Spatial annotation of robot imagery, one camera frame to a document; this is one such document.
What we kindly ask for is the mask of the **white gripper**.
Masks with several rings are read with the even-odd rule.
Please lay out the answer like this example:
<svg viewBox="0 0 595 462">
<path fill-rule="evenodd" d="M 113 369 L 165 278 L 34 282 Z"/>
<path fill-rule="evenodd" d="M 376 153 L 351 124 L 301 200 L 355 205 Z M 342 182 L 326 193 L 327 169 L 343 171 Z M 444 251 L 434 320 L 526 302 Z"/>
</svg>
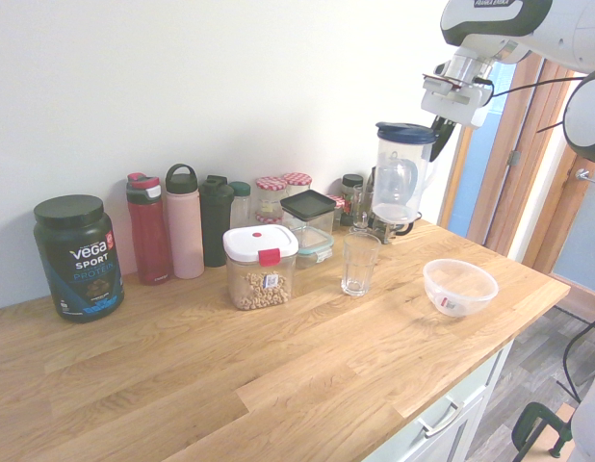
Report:
<svg viewBox="0 0 595 462">
<path fill-rule="evenodd" d="M 421 107 L 436 115 L 430 126 L 436 136 L 429 159 L 434 162 L 449 141 L 456 123 L 471 128 L 483 125 L 493 90 L 489 85 L 467 84 L 435 76 L 426 76 L 423 88 L 425 94 Z"/>
</svg>

